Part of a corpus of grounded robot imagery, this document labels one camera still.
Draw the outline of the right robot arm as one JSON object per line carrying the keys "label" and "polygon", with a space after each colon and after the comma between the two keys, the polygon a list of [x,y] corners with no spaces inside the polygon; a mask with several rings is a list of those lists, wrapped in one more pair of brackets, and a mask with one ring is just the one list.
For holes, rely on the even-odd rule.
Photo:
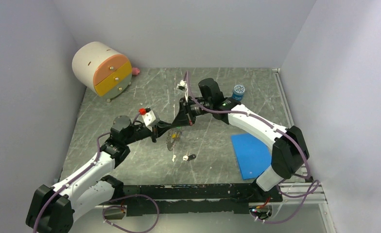
{"label": "right robot arm", "polygon": [[256,185],[251,189],[255,200],[266,200],[272,188],[296,176],[302,166],[310,171],[309,154],[302,131],[298,127],[286,128],[272,123],[249,110],[240,101],[225,98],[218,83],[212,78],[202,80],[199,88],[202,96],[196,98],[190,89],[189,75],[177,85],[177,89],[185,95],[181,99],[180,110],[172,126],[191,126],[197,116],[210,113],[215,119],[244,130],[270,148],[271,163],[256,178]]}

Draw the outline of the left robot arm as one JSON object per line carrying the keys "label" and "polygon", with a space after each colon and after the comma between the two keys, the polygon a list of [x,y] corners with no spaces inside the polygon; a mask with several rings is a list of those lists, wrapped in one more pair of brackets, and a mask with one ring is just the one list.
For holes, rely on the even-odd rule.
{"label": "left robot arm", "polygon": [[34,192],[26,225],[34,233],[67,233],[76,220],[101,203],[117,204],[132,197],[151,200],[144,194],[127,195],[124,183],[110,175],[130,153],[129,144],[148,137],[156,141],[175,128],[172,123],[148,115],[142,119],[116,117],[110,131],[103,134],[108,138],[103,144],[96,142],[97,151],[88,162],[52,186],[41,185]]}

